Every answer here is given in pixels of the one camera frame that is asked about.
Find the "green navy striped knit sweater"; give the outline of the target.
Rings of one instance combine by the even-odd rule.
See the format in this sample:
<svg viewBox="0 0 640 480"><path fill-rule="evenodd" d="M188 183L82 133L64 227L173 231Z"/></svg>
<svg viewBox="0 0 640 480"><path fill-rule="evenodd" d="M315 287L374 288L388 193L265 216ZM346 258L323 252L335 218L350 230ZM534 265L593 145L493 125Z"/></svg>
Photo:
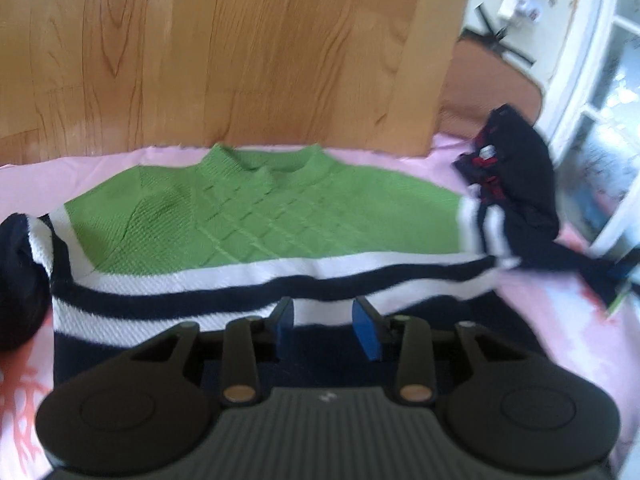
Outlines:
<svg viewBox="0 0 640 480"><path fill-rule="evenodd" d="M50 318L64 382L177 323L220 330L288 297L296 346L352 360L359 296L435 330L471 320L533 347L496 294L505 266L574 273L616 301L626 266L550 240L471 186L458 195L316 146L217 145L192 166L127 169L48 214L2 221L1 347Z"/></svg>

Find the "dark navy red garment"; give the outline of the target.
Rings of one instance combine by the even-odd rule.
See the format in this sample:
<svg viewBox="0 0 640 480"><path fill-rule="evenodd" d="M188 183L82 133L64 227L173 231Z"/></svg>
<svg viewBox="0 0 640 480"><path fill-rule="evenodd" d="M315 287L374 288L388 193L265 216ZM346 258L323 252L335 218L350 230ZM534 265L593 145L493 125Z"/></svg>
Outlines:
<svg viewBox="0 0 640 480"><path fill-rule="evenodd" d="M560 232L555 173L546 142L510 104L492 110L454 169L480 188L487 203L505 206L526 226L555 240Z"/></svg>

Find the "pink printed bed sheet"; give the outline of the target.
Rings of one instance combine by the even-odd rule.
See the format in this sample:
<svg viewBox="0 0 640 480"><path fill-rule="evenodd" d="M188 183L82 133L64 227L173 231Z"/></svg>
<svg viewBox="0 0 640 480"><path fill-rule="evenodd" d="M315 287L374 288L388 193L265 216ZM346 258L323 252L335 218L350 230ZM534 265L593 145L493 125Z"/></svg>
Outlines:
<svg viewBox="0 0 640 480"><path fill-rule="evenodd" d="M63 157L1 168L1 214L46 214L131 166L189 166L202 148L142 148L107 156ZM639 300L607 314L578 278L510 271L499 295L533 329L556 362L615 400L622 431L612 464L622 479L639 475ZM1 356L1 475L39 479L50 467L34 430L35 410L52 386L49 323L23 347Z"/></svg>

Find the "brown cushion headboard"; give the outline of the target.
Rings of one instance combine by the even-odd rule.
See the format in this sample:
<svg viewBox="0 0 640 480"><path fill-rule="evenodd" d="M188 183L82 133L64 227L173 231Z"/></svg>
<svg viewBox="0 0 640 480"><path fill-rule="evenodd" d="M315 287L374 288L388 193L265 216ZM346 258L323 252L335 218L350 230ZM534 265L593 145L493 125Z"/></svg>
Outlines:
<svg viewBox="0 0 640 480"><path fill-rule="evenodd" d="M542 110L542 90L533 79L473 39L459 39L439 98L436 131L472 139L492 110L512 105L530 124Z"/></svg>

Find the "wood grain board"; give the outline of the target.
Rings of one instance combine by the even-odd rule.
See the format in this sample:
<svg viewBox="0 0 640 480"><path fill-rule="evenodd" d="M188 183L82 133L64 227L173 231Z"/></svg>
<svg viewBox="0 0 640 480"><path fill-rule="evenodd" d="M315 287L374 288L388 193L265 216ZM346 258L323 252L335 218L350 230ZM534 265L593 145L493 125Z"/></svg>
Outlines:
<svg viewBox="0 0 640 480"><path fill-rule="evenodd" d="M1 158L423 155L468 0L1 0Z"/></svg>

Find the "white window frame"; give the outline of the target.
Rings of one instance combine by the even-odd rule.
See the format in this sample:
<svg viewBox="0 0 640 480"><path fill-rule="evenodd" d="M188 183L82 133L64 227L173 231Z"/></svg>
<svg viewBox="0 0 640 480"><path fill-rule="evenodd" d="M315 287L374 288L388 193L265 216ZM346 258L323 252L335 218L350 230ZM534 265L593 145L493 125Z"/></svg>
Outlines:
<svg viewBox="0 0 640 480"><path fill-rule="evenodd" d="M639 246L639 0L577 0L538 126L593 255Z"/></svg>

